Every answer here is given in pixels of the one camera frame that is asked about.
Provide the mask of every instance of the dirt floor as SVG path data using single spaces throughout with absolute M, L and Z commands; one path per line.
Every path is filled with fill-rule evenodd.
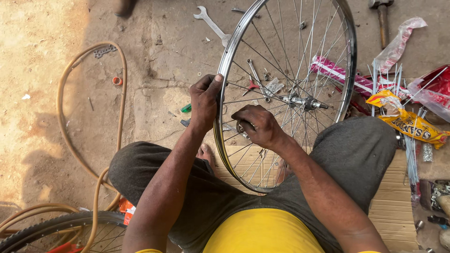
M 366 1 L 348 2 L 357 25 L 358 68 L 369 74 L 367 64 L 380 52 L 378 16 L 367 8 Z M 207 24 L 193 18 L 199 13 L 196 6 L 204 5 L 209 16 L 230 34 L 241 17 L 231 13 L 231 8 L 246 9 L 252 3 L 139 0 L 131 17 L 117 18 L 109 1 L 1 1 L 0 221 L 39 203 L 92 209 L 95 180 L 66 147 L 56 110 L 59 79 L 78 52 L 99 41 L 121 46 L 129 78 L 122 146 L 147 140 L 171 148 L 184 130 L 180 119 L 189 118 L 179 111 L 190 102 L 188 88 L 199 79 L 199 72 L 217 72 L 224 49 Z M 449 9 L 446 0 L 416 1 L 414 5 L 396 0 L 389 7 L 391 39 L 398 26 L 411 17 L 422 17 L 428 23 L 408 41 L 400 60 L 404 77 L 419 77 L 448 63 Z M 64 90 L 69 135 L 97 173 L 109 165 L 116 152 L 121 89 L 111 79 L 121 77 L 121 67 L 117 52 L 100 59 L 88 57 L 71 73 Z M 30 98 L 22 99 L 26 94 Z M 205 142 L 215 147 L 211 132 Z M 435 151 L 433 164 L 419 165 L 420 177 L 448 179 L 449 152 L 450 145 Z M 114 195 L 102 188 L 100 208 Z M 28 219 L 17 228 L 49 217 L 54 214 Z M 424 234 L 419 234 L 418 242 L 444 252 L 435 239 Z

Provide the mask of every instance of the man's left hand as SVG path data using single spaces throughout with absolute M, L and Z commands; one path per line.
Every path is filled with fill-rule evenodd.
M 221 74 L 205 75 L 189 89 L 192 115 L 189 126 L 206 134 L 212 128 L 217 114 L 217 93 L 222 88 Z

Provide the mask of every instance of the black tire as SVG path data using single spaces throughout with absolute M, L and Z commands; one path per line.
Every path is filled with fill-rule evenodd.
M 124 217 L 125 215 L 120 212 L 100 211 L 99 224 L 113 224 L 122 228 L 127 228 L 127 225 L 123 224 Z M 92 211 L 72 213 L 53 218 L 51 220 L 28 227 L 6 238 L 2 242 L 0 242 L 0 253 L 15 252 L 25 247 L 29 243 L 32 243 L 44 236 L 55 233 L 57 230 L 64 230 L 75 226 L 91 224 Z

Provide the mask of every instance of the hammer handle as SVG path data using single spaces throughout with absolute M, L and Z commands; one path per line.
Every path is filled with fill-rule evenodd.
M 378 10 L 378 20 L 380 21 L 380 38 L 381 38 L 381 49 L 385 49 L 389 44 L 389 26 L 387 23 L 387 6 L 380 5 Z

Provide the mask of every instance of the bicycle tire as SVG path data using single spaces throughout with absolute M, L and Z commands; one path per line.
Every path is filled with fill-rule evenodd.
M 249 25 L 251 23 L 253 23 L 253 18 L 255 16 L 255 14 L 258 13 L 258 11 L 263 6 L 265 6 L 267 2 L 269 2 L 269 0 L 257 0 L 257 1 L 255 1 L 255 3 L 252 4 L 252 6 L 247 10 L 247 12 L 243 15 L 243 17 L 239 21 L 233 34 L 231 35 L 231 38 L 228 42 L 227 47 L 224 50 L 222 59 L 220 61 L 219 70 L 218 70 L 218 73 L 222 74 L 224 78 L 223 78 L 223 83 L 222 83 L 222 90 L 221 90 L 220 94 L 218 95 L 218 102 L 220 103 L 220 106 L 218 106 L 218 113 L 217 113 L 217 116 L 216 116 L 216 119 L 214 122 L 214 127 L 213 127 L 217 151 L 218 151 L 218 154 L 219 154 L 222 162 L 224 163 L 225 167 L 227 168 L 227 170 L 243 186 L 245 186 L 246 188 L 248 188 L 252 191 L 255 191 L 258 193 L 263 193 L 263 194 L 271 192 L 277 186 L 277 182 L 275 182 L 275 186 L 272 186 L 272 187 L 260 187 L 259 185 L 258 186 L 253 185 L 253 184 L 243 180 L 242 177 L 239 177 L 239 175 L 234 170 L 234 167 L 231 164 L 231 162 L 229 160 L 229 156 L 226 151 L 225 139 L 224 139 L 224 135 L 223 135 L 222 112 L 223 112 L 223 106 L 224 106 L 224 100 L 225 100 L 225 88 L 228 85 L 227 79 L 229 76 L 231 64 L 234 62 L 234 56 L 235 56 L 236 50 L 238 49 L 238 46 L 239 46 L 240 42 L 242 41 L 242 37 L 244 36 L 244 33 L 246 32 L 247 28 L 249 27 Z M 331 2 L 332 2 L 332 5 L 335 6 L 337 12 L 338 12 L 337 6 L 339 6 L 338 15 L 341 18 L 342 23 L 344 23 L 344 21 L 345 21 L 345 24 L 346 24 L 346 27 L 348 30 L 345 34 L 345 37 L 348 40 L 347 44 L 348 44 L 348 49 L 350 51 L 349 56 L 348 56 L 349 60 L 347 61 L 347 62 L 350 62 L 350 66 L 346 69 L 346 81 L 345 81 L 345 85 L 344 85 L 344 89 L 343 89 L 342 97 L 341 97 L 342 102 L 340 103 L 340 105 L 338 107 L 339 114 L 336 113 L 336 117 L 334 120 L 335 122 L 338 122 L 338 121 L 342 121 L 344 119 L 345 111 L 347 110 L 347 108 L 349 106 L 351 94 L 353 92 L 353 84 L 354 84 L 355 74 L 356 74 L 356 58 L 357 58 L 356 28 L 355 28 L 353 16 L 351 14 L 350 7 L 349 7 L 347 1 L 346 0 L 331 0 Z
M 99 224 L 115 224 L 127 228 L 123 224 L 125 215 L 120 212 L 99 211 Z M 0 253 L 15 252 L 44 236 L 55 233 L 57 230 L 70 229 L 75 226 L 91 225 L 92 211 L 77 212 L 53 218 L 48 221 L 25 228 L 0 242 Z

